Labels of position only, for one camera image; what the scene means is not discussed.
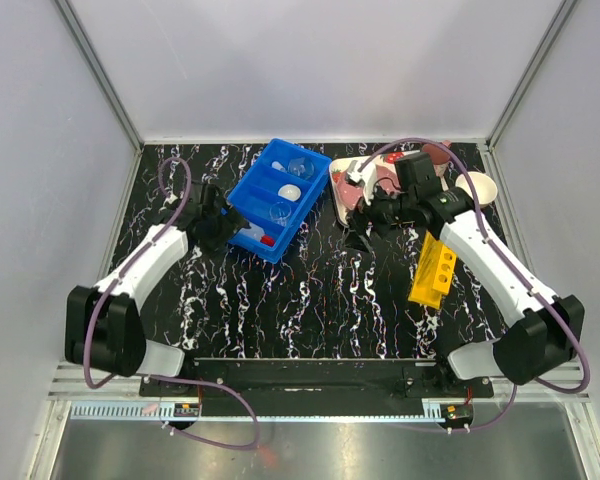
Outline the white wash bottle red cap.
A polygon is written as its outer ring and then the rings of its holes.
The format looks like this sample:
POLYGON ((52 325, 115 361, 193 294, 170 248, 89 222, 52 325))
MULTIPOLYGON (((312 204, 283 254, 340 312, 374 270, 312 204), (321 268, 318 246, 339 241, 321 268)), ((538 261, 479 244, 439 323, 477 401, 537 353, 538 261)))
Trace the white wash bottle red cap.
POLYGON ((275 239, 267 235, 265 231, 257 225, 251 225, 249 228, 243 228, 240 230, 239 234, 269 247, 273 247, 275 245, 275 239))

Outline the small glass beaker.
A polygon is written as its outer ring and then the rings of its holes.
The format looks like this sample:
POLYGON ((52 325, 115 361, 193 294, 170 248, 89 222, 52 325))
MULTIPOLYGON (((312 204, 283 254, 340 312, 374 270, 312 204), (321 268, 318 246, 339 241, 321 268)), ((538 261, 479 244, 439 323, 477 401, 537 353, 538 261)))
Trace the small glass beaker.
POLYGON ((282 227, 286 227, 293 213, 288 202, 276 202, 269 209, 270 220, 282 227))

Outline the blue compartment bin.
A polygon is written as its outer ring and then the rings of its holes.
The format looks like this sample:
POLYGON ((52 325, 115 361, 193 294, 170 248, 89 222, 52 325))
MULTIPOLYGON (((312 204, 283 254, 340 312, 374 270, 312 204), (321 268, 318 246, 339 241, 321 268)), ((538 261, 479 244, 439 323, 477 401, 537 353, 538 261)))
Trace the blue compartment bin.
POLYGON ((229 243, 257 255, 265 261, 277 263, 300 225, 322 195, 329 177, 330 164, 331 159, 321 153, 281 139, 271 140, 233 188, 228 201, 249 221, 250 226, 257 225, 267 235, 273 237, 275 245, 269 247, 239 233, 229 243), (289 160, 298 157, 306 157, 314 164, 315 172, 310 180, 302 180, 271 167, 273 161, 287 164, 289 160), (277 192, 285 184, 297 185, 302 191, 301 199, 291 202, 281 198, 277 192), (286 227, 277 225, 270 220, 269 209, 276 202, 288 202, 293 209, 286 227))

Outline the small white dish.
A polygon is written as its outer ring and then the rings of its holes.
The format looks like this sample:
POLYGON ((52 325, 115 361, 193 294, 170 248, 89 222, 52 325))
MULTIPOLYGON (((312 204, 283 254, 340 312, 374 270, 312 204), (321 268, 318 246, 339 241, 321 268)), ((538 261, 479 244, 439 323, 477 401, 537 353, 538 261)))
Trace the small white dish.
POLYGON ((288 201, 297 202, 301 199, 302 191, 297 185, 285 184, 279 188, 277 194, 288 201))

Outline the yellow test tube rack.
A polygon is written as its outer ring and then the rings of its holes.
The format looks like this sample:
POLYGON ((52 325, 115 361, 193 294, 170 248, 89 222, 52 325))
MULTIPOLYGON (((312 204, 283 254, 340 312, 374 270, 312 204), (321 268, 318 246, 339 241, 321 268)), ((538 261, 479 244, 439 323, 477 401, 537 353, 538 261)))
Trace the yellow test tube rack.
POLYGON ((427 232, 408 301, 439 309, 450 292, 456 260, 451 249, 427 232))

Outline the glass flask with stopper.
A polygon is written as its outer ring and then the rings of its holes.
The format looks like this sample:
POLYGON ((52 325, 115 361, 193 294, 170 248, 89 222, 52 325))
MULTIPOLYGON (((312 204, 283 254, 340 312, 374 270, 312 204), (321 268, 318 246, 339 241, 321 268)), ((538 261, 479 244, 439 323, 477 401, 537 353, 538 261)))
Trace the glass flask with stopper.
POLYGON ((315 172, 314 164, 306 157, 293 158, 287 164, 283 164, 280 161, 273 161, 271 167, 302 180, 310 180, 315 172))

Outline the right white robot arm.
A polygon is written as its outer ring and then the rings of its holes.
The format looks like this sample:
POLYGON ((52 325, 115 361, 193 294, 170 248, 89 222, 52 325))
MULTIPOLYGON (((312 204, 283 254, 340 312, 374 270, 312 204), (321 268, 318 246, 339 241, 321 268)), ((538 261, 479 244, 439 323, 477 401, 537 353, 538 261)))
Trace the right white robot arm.
POLYGON ((355 158, 339 184, 360 194, 344 203, 350 246, 368 250, 369 229, 384 235, 404 223, 423 227, 472 271, 506 322, 500 338, 468 343, 446 355, 433 374, 440 393, 456 396, 482 376, 504 377, 517 386, 542 383, 544 374, 574 358, 581 363, 582 380, 558 390, 585 390, 591 372, 579 343, 583 304, 573 295, 559 297, 539 281, 492 232, 474 196, 443 187, 427 153, 402 156, 391 169, 374 157, 355 158))

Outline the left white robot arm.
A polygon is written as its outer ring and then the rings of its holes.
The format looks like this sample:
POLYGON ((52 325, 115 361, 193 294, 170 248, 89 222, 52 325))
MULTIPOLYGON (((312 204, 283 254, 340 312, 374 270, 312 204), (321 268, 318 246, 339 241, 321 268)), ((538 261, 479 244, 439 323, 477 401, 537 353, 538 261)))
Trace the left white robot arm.
POLYGON ((112 376, 160 376, 176 396, 195 386, 196 372, 185 365, 177 347, 149 340, 141 311, 163 276, 190 251, 206 255, 222 250, 246 219, 222 190, 193 182, 183 195, 168 202, 145 238, 105 278, 92 287, 76 286, 68 295, 64 355, 83 367, 88 385, 98 383, 93 369, 112 376))

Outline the pink polka dot plate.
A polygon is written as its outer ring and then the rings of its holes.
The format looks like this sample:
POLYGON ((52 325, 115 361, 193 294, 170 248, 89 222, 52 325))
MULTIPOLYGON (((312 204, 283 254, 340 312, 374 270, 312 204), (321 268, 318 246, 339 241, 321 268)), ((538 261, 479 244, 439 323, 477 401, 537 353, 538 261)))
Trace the pink polka dot plate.
MULTIPOLYGON (((399 181, 396 173, 391 168, 382 165, 376 167, 376 187, 381 188, 387 194, 393 194, 400 191, 399 181)), ((343 171, 336 183, 336 191, 342 205, 349 210, 356 207, 360 198, 363 196, 363 188, 348 184, 346 181, 346 172, 343 171)))

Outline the strawberry print tray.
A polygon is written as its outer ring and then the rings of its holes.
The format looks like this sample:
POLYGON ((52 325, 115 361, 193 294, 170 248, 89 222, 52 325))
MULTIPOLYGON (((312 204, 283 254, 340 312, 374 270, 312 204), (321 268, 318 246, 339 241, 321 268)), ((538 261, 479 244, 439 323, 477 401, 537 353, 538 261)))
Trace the strawberry print tray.
MULTIPOLYGON (((385 153, 374 159, 376 170, 376 188, 381 188, 389 195, 401 191, 398 177, 395 169, 395 162, 405 156, 413 156, 416 151, 400 151, 394 153, 385 153)), ((334 195, 336 216, 338 221, 347 227, 347 216, 356 206, 357 202, 363 197, 363 188, 349 184, 345 179, 345 174, 351 164, 356 166, 363 163, 367 156, 358 156, 333 160, 329 166, 329 175, 331 187, 334 195)))

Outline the pink ghost print mug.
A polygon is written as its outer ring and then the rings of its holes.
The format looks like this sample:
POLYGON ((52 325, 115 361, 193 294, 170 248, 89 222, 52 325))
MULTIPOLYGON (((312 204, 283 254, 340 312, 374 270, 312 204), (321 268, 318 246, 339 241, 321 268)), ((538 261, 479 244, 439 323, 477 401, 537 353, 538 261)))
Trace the pink ghost print mug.
POLYGON ((431 144, 423 145, 421 151, 430 156, 436 175, 442 178, 449 166, 450 155, 446 151, 431 144))

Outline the white ceramic bowl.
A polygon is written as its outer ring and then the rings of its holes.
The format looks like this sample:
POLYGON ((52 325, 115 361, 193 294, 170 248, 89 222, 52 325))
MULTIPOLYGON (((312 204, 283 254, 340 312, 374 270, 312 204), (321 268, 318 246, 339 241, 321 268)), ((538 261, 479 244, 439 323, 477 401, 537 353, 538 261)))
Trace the white ceramic bowl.
POLYGON ((498 194, 495 181, 488 175, 478 171, 469 171, 468 176, 471 182, 467 181, 465 175, 459 175, 455 180, 455 186, 461 188, 470 197, 473 197, 473 193, 476 193, 481 208, 493 203, 498 194))

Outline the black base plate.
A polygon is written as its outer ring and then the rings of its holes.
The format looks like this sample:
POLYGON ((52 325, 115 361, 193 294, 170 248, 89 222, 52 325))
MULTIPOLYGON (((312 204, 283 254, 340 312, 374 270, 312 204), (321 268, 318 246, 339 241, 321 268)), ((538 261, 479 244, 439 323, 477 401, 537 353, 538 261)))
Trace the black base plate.
POLYGON ((309 359, 188 361, 184 375, 205 386, 150 380, 142 397, 199 401, 204 418, 246 417, 246 409, 220 391, 226 385, 239 393, 262 421, 272 419, 368 417, 436 417, 435 400, 490 399, 491 381, 447 380, 432 360, 309 359))

